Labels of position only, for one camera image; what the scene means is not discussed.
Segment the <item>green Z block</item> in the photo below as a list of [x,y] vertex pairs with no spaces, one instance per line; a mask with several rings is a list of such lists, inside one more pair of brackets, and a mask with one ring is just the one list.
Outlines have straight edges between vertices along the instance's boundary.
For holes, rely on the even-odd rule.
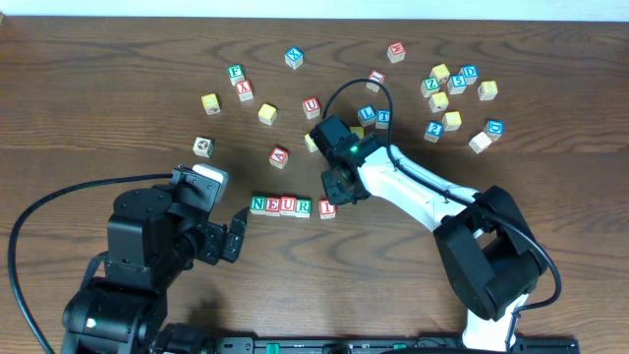
[[440,91],[440,84],[435,78],[427,78],[422,81],[421,92],[423,97],[431,97]]

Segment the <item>blue d block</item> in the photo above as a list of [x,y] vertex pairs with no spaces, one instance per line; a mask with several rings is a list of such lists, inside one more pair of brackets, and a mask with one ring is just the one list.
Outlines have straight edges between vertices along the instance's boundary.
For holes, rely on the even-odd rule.
[[479,77],[479,72],[475,65],[462,66],[459,74],[465,79],[467,86],[472,85]]
[[498,141],[504,134],[504,123],[499,120],[488,120],[484,132],[493,141]]

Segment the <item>blue T block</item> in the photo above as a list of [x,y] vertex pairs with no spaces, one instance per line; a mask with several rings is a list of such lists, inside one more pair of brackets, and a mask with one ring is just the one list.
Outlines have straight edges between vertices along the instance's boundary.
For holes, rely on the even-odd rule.
[[375,127],[380,130],[386,130],[390,123],[390,111],[381,109],[376,111]]

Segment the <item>green N block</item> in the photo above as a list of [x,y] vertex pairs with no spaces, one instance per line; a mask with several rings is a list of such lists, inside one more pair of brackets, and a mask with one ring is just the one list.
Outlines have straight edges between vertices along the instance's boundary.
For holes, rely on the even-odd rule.
[[250,212],[252,214],[265,214],[266,197],[251,196]]

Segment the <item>blue D block far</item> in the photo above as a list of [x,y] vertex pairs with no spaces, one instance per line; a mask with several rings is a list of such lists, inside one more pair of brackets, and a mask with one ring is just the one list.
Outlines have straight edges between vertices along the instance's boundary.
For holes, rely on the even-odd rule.
[[475,65],[462,66],[459,74],[465,79],[467,86],[472,85],[479,77],[479,72]]

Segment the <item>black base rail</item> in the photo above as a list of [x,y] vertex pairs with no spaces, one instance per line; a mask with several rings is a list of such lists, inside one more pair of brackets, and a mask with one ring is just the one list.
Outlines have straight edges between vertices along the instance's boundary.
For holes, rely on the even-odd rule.
[[186,338],[174,335],[153,342],[151,353],[206,354],[379,354],[379,353],[470,353],[462,341],[452,337],[407,339],[281,339],[251,337]]

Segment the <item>yellow S block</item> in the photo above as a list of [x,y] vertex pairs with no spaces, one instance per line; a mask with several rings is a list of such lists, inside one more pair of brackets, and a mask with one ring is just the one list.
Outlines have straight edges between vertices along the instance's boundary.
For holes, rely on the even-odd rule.
[[446,112],[443,117],[441,124],[444,127],[445,131],[456,131],[462,125],[462,118],[459,111],[449,111]]

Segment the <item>blue 2 block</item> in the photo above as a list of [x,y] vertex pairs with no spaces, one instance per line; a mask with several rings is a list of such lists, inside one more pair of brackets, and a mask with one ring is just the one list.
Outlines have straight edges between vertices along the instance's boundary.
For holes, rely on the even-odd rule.
[[425,130],[424,139],[426,141],[436,143],[442,136],[443,130],[444,128],[441,123],[429,121]]

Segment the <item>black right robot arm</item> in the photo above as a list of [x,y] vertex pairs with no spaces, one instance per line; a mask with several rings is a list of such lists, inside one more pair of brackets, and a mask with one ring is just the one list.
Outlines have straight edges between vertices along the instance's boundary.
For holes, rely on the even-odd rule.
[[359,138],[337,115],[314,126],[314,144],[329,164],[321,181],[334,206],[370,196],[401,208],[435,240],[448,281],[468,310],[463,343],[506,352],[539,278],[554,270],[509,193],[480,193],[418,165],[388,138]]

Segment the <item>red Y block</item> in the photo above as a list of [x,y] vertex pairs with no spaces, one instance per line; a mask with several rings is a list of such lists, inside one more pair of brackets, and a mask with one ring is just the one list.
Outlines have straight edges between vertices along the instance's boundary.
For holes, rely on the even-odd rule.
[[253,88],[249,80],[238,82],[236,90],[241,101],[248,101],[254,98]]

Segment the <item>red i block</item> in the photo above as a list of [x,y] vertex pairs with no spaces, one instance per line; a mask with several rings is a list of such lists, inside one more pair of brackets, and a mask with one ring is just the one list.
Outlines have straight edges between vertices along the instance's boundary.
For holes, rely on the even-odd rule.
[[380,71],[373,70],[368,76],[369,81],[366,83],[366,87],[374,92],[379,92],[379,84],[382,84],[385,79],[385,75]]
[[318,203],[318,210],[321,219],[330,219],[336,216],[336,206],[329,200],[320,200]]

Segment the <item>red u block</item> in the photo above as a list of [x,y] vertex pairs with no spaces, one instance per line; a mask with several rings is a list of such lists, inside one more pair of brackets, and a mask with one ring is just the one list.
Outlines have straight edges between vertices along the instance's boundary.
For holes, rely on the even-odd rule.
[[281,197],[280,198],[280,214],[281,215],[294,215],[296,212],[297,199],[294,197]]
[[320,115],[321,107],[316,96],[303,101],[303,109],[308,119],[314,119]]

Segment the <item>red E block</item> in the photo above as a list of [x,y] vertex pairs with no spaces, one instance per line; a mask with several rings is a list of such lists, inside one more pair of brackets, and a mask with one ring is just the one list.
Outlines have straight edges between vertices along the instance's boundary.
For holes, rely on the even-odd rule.
[[269,216],[280,216],[280,198],[266,197],[264,205],[264,214]]

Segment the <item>green R block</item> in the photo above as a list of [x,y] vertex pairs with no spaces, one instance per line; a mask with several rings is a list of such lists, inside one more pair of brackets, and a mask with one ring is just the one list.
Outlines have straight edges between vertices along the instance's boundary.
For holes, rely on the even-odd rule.
[[312,212],[312,201],[308,199],[296,199],[294,215],[301,218],[309,218]]

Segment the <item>blue L block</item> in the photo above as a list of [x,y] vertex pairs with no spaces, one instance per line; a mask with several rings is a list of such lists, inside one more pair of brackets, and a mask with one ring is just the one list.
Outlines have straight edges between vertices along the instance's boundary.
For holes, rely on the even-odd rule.
[[358,110],[358,119],[362,127],[374,124],[376,121],[376,110],[372,105],[367,105]]

